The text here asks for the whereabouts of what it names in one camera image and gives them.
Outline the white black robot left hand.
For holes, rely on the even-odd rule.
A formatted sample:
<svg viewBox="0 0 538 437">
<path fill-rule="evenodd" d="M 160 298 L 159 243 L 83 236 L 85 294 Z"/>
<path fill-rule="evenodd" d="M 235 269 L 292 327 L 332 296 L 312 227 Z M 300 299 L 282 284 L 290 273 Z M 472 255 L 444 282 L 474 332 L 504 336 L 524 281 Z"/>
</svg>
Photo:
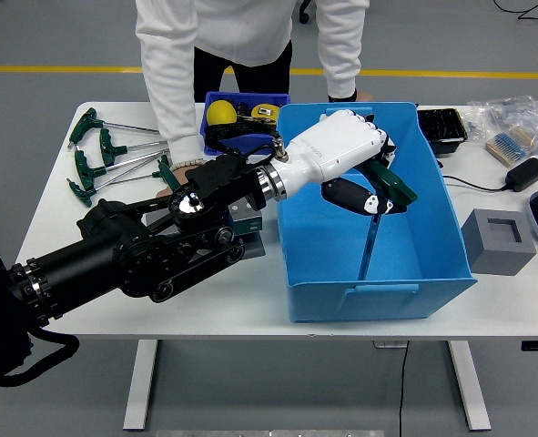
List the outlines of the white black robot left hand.
<svg viewBox="0 0 538 437">
<path fill-rule="evenodd" d="M 418 195 L 390 170 L 396 146 L 388 134 L 340 109 L 294 137 L 286 156 L 267 166 L 273 198 L 290 198 L 309 183 L 328 202 L 365 216 L 402 213 Z"/>
</svg>

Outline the person's right hand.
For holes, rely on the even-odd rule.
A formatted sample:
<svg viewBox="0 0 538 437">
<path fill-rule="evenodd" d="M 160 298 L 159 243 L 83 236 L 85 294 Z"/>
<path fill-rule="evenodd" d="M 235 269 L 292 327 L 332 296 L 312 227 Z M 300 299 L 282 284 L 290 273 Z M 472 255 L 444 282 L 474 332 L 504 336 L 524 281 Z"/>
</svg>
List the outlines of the person's right hand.
<svg viewBox="0 0 538 437">
<path fill-rule="evenodd" d="M 179 163 L 177 165 L 174 165 L 172 167 L 172 172 L 174 174 L 174 177 L 178 180 L 178 186 L 181 187 L 182 185 L 186 184 L 188 182 L 188 179 L 186 177 L 186 173 L 194 168 L 197 168 L 204 164 L 203 160 L 192 160 L 192 161 L 186 161 Z M 166 187 L 165 189 L 159 191 L 157 193 L 157 197 L 164 197 L 169 196 L 174 192 L 173 188 Z"/>
</svg>

